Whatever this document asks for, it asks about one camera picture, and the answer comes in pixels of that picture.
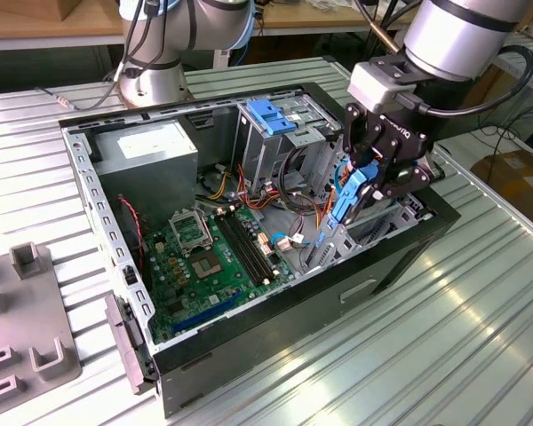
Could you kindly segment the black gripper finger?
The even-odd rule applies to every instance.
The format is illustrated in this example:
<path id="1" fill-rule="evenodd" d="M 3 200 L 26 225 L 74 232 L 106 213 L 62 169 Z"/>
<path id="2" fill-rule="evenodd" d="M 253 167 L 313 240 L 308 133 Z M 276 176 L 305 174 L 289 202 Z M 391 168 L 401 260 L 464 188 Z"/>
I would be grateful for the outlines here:
<path id="1" fill-rule="evenodd" d="M 375 114 L 368 113 L 356 102 L 346 105 L 343 152 L 349 156 L 354 169 L 371 164 L 378 167 L 378 162 L 383 159 L 384 135 L 384 126 Z"/>
<path id="2" fill-rule="evenodd" d="M 378 174 L 372 179 L 371 198 L 376 201 L 393 199 L 418 191 L 432 183 L 432 158 L 425 154 L 400 168 L 393 165 L 394 158 L 384 157 L 378 162 Z"/>

